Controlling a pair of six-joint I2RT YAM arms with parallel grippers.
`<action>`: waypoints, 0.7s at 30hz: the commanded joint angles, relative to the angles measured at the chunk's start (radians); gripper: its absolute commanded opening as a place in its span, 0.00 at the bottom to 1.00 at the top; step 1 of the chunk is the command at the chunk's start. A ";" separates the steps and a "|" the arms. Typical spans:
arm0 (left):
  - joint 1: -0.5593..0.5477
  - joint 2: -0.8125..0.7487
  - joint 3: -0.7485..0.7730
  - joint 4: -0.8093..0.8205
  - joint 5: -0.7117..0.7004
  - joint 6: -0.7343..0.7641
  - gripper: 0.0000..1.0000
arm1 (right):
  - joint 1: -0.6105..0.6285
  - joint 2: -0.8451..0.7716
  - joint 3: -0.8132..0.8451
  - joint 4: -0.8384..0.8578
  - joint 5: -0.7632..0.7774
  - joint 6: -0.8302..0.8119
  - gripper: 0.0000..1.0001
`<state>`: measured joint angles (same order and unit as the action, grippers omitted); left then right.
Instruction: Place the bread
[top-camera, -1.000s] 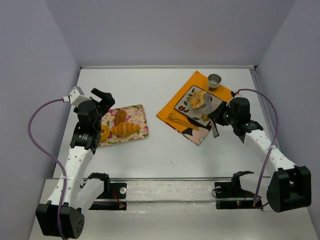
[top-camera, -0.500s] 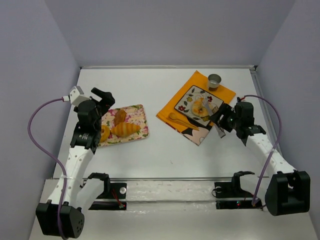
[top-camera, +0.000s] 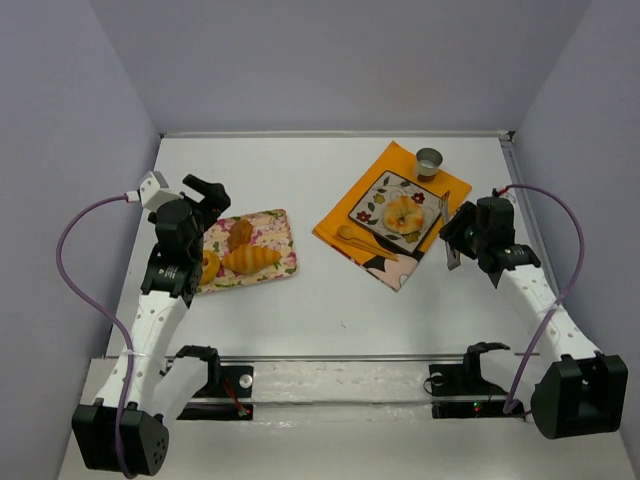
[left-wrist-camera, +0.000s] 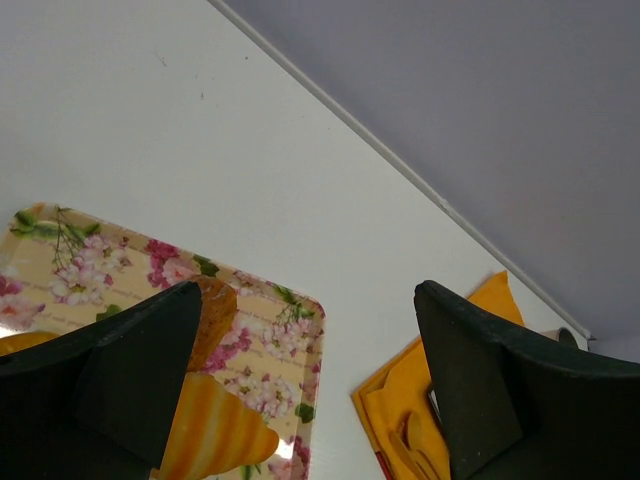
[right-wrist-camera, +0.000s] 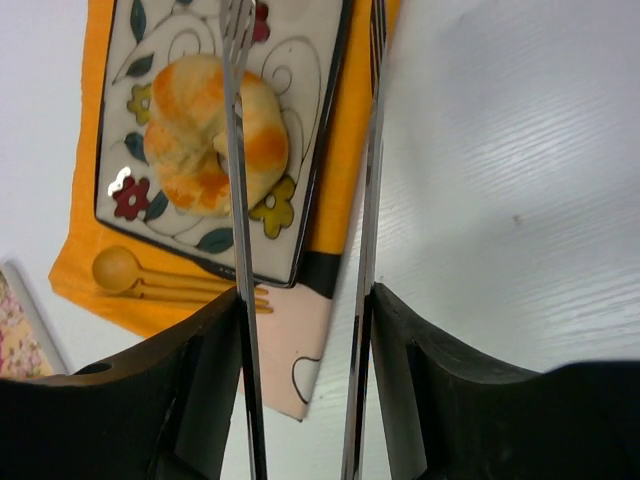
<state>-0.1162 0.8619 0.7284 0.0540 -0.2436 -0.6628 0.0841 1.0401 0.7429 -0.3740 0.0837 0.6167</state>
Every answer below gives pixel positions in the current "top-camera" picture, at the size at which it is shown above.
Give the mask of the metal tongs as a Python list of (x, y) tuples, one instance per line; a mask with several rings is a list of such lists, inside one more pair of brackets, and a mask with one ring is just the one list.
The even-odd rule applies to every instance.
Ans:
[[(439, 199), (439, 209), (440, 216), (443, 220), (443, 226), (446, 226), (450, 221), (450, 212), (449, 212), (449, 198), (450, 191), (447, 191), (440, 199)], [(447, 268), (449, 271), (453, 271), (461, 265), (460, 253), (455, 250), (448, 242), (445, 242), (446, 247), (446, 262)]]

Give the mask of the round bagel bread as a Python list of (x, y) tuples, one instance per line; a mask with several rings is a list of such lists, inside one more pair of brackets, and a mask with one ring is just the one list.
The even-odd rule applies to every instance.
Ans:
[(421, 206), (409, 196), (400, 196), (389, 202), (382, 219), (389, 231), (401, 235), (418, 232), (425, 224)]

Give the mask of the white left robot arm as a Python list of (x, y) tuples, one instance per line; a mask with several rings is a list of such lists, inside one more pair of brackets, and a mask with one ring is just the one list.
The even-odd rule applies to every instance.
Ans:
[(171, 190), (157, 171), (119, 197), (148, 211), (156, 243), (132, 326), (106, 315), (124, 339), (117, 362), (92, 402), (78, 404), (72, 416), (72, 431), (90, 470), (127, 479), (156, 475), (167, 456), (171, 425), (209, 380), (220, 377), (219, 355), (211, 347), (187, 346), (172, 363), (166, 361), (202, 277), (204, 234), (231, 205), (220, 183), (192, 174), (182, 182), (200, 199)]

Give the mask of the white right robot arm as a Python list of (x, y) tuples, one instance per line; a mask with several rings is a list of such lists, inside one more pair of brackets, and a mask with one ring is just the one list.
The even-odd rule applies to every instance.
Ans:
[(536, 253), (517, 243), (514, 216), (512, 203), (494, 194), (462, 204), (439, 232), (453, 257), (477, 262), (532, 334), (517, 367), (490, 361), (491, 344), (471, 346), (472, 370), (505, 389), (505, 414), (531, 415), (548, 439), (614, 432), (622, 420), (628, 368), (580, 331)]

